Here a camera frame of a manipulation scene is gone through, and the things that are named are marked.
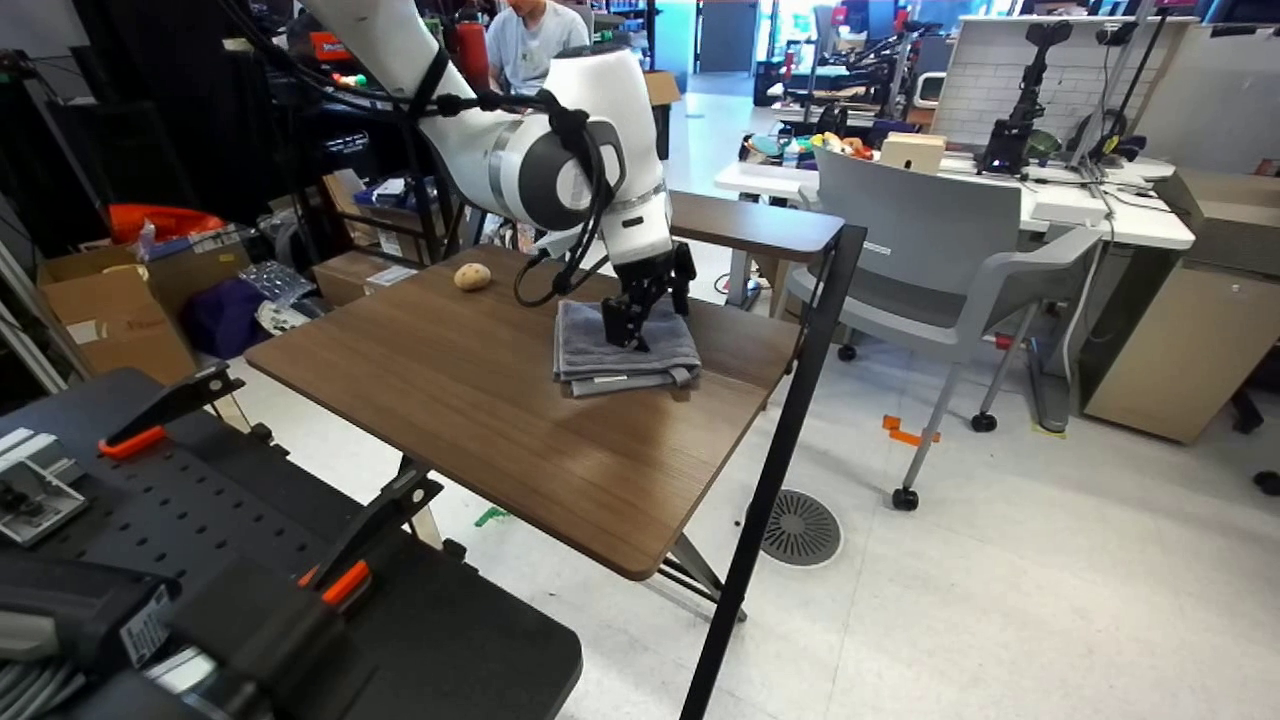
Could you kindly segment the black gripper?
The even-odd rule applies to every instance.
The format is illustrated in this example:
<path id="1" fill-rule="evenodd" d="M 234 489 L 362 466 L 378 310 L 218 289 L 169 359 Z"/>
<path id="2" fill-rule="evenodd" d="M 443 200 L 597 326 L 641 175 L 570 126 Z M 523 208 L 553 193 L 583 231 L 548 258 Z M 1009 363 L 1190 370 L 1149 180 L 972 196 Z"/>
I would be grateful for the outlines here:
<path id="1" fill-rule="evenodd" d="M 672 301 L 672 310 L 689 310 L 689 285 L 698 279 L 691 246 L 672 244 L 660 256 L 626 262 L 617 271 L 619 289 L 602 302 L 603 341 L 617 348 L 638 348 L 644 318 L 660 301 Z"/>

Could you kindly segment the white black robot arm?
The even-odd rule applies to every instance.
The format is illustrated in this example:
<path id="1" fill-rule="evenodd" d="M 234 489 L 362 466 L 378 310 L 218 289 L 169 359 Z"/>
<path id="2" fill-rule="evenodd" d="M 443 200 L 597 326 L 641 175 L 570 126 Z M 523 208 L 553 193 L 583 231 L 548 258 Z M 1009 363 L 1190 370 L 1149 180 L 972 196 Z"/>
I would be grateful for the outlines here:
<path id="1" fill-rule="evenodd" d="M 548 297 L 570 297 L 583 246 L 603 244 L 617 271 L 602 307 L 603 341 L 641 348 L 647 316 L 691 279 L 641 58 L 627 49 L 570 49 L 548 58 L 540 89 L 479 91 L 417 0 L 303 9 L 353 49 L 473 208 L 578 238 Z"/>

